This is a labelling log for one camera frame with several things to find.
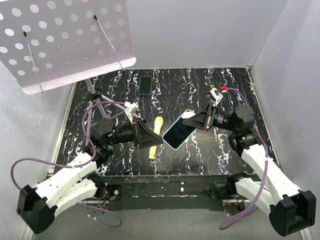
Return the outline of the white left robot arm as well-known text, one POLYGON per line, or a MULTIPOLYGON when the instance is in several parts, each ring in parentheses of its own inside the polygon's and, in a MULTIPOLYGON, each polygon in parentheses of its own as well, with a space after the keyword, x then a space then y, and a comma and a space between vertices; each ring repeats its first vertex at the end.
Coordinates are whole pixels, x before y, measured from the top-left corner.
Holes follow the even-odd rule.
POLYGON ((90 145, 68 164, 35 186, 19 189, 17 214, 34 234, 44 232, 66 209, 86 199, 112 196, 112 188, 95 171, 113 155, 111 146, 133 143, 139 149, 163 144, 162 137, 148 129, 141 119, 116 128, 103 118, 90 131, 90 145))

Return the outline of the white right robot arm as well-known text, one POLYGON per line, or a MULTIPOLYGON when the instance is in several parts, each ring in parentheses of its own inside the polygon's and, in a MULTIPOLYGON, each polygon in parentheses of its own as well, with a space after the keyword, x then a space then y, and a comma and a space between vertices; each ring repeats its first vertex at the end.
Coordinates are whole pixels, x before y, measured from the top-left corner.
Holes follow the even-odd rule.
POLYGON ((251 107, 241 104, 231 115, 209 103, 198 114, 188 114, 183 124, 208 131, 217 127, 231 131, 228 136, 231 148, 261 179, 255 183, 247 174, 237 173, 227 178, 226 192, 232 199, 240 196, 251 201, 269 218, 280 236, 309 228, 316 220, 316 197, 294 184, 268 157, 258 135, 254 133, 255 117, 251 107))

